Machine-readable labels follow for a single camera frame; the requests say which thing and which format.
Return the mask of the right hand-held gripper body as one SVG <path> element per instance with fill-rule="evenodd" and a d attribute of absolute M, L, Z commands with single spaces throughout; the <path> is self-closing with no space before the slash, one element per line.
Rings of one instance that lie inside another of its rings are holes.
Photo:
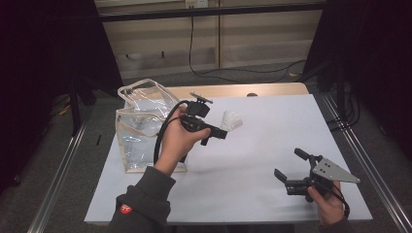
<path fill-rule="evenodd" d="M 334 182 L 360 183 L 361 180 L 321 155 L 301 155 L 310 164 L 309 176 L 303 180 L 289 180 L 284 177 L 284 185 L 288 195 L 303 195 L 308 202 L 313 199 L 307 188 L 313 186 L 321 195 L 332 192 Z"/>

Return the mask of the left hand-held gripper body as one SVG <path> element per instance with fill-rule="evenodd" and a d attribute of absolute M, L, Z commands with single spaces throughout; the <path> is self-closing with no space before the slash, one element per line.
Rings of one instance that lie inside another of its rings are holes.
<path fill-rule="evenodd" d="M 198 132 L 207 128 L 206 123 L 203 118 L 207 116 L 210 108 L 207 106 L 208 103 L 212 103 L 211 100 L 204 98 L 200 95 L 192 92 L 190 94 L 195 97 L 195 101 L 182 100 L 180 104 L 186 104 L 185 113 L 180 116 L 181 124 L 188 132 Z"/>

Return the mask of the white feather shuttlecock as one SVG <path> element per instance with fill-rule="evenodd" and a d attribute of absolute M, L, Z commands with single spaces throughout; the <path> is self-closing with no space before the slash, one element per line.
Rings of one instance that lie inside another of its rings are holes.
<path fill-rule="evenodd" d="M 233 111 L 225 111 L 221 122 L 221 129 L 230 132 L 243 125 L 243 120 Z"/>

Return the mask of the clear plastic bag beige trim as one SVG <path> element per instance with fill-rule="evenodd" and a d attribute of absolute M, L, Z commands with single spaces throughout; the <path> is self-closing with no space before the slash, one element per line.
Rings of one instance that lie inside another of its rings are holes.
<path fill-rule="evenodd" d="M 179 99 L 150 79 L 120 87 L 118 96 L 125 101 L 115 123 L 124 171 L 143 173 L 154 165 L 157 134 Z"/>

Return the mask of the person's left hand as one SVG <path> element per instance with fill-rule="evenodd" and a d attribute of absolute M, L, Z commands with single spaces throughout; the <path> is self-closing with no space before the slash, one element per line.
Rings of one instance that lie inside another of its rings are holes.
<path fill-rule="evenodd" d="M 154 167 L 163 174 L 170 176 L 179 161 L 188 154 L 193 145 L 208 138 L 211 130 L 202 129 L 188 132 L 181 124 L 180 116 L 186 113 L 185 107 L 179 107 L 171 116 L 161 142 L 161 151 Z"/>

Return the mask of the person's right hand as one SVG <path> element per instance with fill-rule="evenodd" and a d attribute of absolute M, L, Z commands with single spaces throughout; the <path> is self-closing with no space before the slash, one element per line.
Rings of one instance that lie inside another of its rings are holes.
<path fill-rule="evenodd" d="M 322 227 L 331 226 L 344 218 L 343 203 L 333 194 L 321 195 L 313 186 L 309 186 L 307 191 L 318 206 L 318 217 Z"/>

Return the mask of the white table mat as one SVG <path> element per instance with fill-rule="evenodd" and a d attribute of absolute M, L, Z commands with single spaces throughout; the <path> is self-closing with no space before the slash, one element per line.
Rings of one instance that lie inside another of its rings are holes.
<path fill-rule="evenodd" d="M 289 196 L 274 172 L 289 179 L 308 176 L 302 149 L 347 166 L 310 94 L 215 99 L 207 122 L 220 124 L 233 111 L 243 124 L 225 139 L 195 145 L 187 169 L 174 174 L 170 224 L 253 224 L 316 219 L 315 205 Z"/>

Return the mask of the light wooden cabinet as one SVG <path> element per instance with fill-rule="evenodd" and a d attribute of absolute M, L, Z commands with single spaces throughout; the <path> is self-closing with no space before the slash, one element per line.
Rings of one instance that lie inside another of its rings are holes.
<path fill-rule="evenodd" d="M 208 0 L 207 8 L 320 0 Z M 102 14 L 186 9 L 186 0 L 94 0 Z M 129 20 L 103 24 L 123 79 L 307 57 L 322 12 Z"/>

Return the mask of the black horizontal bar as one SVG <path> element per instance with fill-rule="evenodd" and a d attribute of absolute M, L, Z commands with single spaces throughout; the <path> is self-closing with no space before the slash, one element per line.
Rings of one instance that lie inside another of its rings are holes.
<path fill-rule="evenodd" d="M 155 12 L 102 14 L 98 19 L 102 22 L 165 19 L 178 17 L 214 17 L 246 14 L 284 13 L 322 10 L 326 2 L 275 4 L 259 6 L 235 6 L 203 9 L 164 10 Z"/>

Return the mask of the black metal stand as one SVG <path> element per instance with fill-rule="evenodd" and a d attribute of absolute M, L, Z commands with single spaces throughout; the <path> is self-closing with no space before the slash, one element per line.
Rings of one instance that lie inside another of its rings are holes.
<path fill-rule="evenodd" d="M 82 126 L 78 98 L 81 98 L 86 106 L 92 106 L 96 102 L 89 79 L 86 77 L 73 78 L 69 86 L 69 97 L 73 122 L 72 135 L 75 136 Z"/>

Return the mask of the black curtain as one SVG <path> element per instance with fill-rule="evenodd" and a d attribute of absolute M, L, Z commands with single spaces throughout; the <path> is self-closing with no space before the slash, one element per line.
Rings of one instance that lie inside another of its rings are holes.
<path fill-rule="evenodd" d="M 303 74 L 338 72 L 412 160 L 412 0 L 325 0 Z"/>
<path fill-rule="evenodd" d="M 67 94 L 122 85 L 95 0 L 0 0 L 0 194 L 18 176 Z"/>

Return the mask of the metal floor rail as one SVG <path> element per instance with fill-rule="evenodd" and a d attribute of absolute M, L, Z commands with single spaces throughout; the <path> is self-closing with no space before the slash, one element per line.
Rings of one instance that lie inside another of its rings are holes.
<path fill-rule="evenodd" d="M 82 116 L 82 123 L 80 124 L 80 128 L 71 138 L 70 143 L 59 164 L 59 167 L 52 179 L 49 189 L 26 233 L 44 233 L 61 188 L 65 183 L 72 161 L 77 153 L 82 138 L 84 137 L 91 115 L 92 110 L 86 110 L 86 112 Z"/>
<path fill-rule="evenodd" d="M 343 117 L 338 113 L 337 104 L 329 94 L 324 95 L 323 99 L 333 117 L 337 119 L 340 132 L 346 138 L 346 141 L 359 161 L 360 166 L 363 168 L 363 171 L 366 173 L 371 184 L 377 191 L 383 205 L 393 219 L 399 232 L 412 233 L 412 221 L 409 219 L 407 213 L 404 211 L 393 192 L 383 180 L 351 126 L 343 121 Z"/>

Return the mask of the white wall outlet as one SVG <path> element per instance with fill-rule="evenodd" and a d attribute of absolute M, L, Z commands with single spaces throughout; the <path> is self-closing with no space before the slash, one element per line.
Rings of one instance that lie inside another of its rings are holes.
<path fill-rule="evenodd" d="M 187 9 L 207 8 L 208 6 L 208 0 L 186 0 Z"/>

